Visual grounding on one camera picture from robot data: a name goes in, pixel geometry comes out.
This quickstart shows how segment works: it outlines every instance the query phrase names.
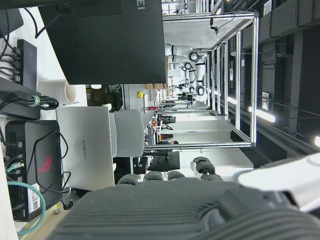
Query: laptop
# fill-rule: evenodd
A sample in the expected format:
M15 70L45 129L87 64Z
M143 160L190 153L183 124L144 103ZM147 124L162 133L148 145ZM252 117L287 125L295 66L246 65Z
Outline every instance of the laptop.
M114 186L108 108L64 106L56 115L69 148L62 159L63 170L71 172L67 186L90 191ZM61 154L65 151L61 141Z

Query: sticker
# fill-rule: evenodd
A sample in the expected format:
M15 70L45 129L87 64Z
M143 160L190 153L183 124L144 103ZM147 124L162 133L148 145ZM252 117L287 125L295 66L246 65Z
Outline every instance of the sticker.
M40 190L39 185L37 183L33 184L32 187ZM32 213L34 210L40 208L40 197L31 189L28 188L28 209L29 214Z

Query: desk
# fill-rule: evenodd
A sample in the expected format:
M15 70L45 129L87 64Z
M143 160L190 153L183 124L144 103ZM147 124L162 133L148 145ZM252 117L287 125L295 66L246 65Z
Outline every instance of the desk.
M33 7L29 9L33 14L38 29L41 29L44 26L44 23L41 19L40 13L37 7ZM32 45L37 47L37 83L39 81L44 80L54 80L54 79L64 79L65 75L59 65L58 59L55 55L51 42L49 40L48 34L44 31L37 39L35 39L35 26L27 14L27 12L23 9L20 9L20 13L23 18L23 26L18 28L17 30L10 33L9 42L13 47L17 46L18 39L25 39ZM3 40L0 41L0 49L5 46L5 42ZM6 63L1 63L2 67L7 67ZM77 97L76 101L79 102L79 105L87 104L86 98L86 90L84 85L77 85ZM53 111L41 111L41 119L43 120L55 120L56 119L56 112ZM5 125L8 121L16 120L16 118L7 117L0 115L0 125L3 131L5 131ZM5 155L6 148L1 144L1 154ZM14 225L12 212L11 212L11 205L10 205L10 198L8 193L8 187L6 182L6 174L4 170L3 163L0 163L0 191L1 191L1 211L0 211L0 233L3 239L8 240L17 240L16 229L21 229L25 223L15 223L16 228Z

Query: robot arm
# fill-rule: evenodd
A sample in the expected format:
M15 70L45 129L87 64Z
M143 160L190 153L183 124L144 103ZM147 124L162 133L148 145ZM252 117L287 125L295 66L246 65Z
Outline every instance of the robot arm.
M320 153L241 174L238 182L261 191L289 192L302 212L320 207Z

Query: black monitor back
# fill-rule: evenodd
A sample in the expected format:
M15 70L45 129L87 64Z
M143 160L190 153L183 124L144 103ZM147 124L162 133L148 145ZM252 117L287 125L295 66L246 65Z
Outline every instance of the black monitor back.
M176 123L175 116L163 116L162 124L174 124Z
M168 156L156 156L153 158L153 163L147 168L149 171L168 172L171 170L180 169L180 152L171 151L168 152Z
M161 1L99 0L39 7L70 84L165 83Z

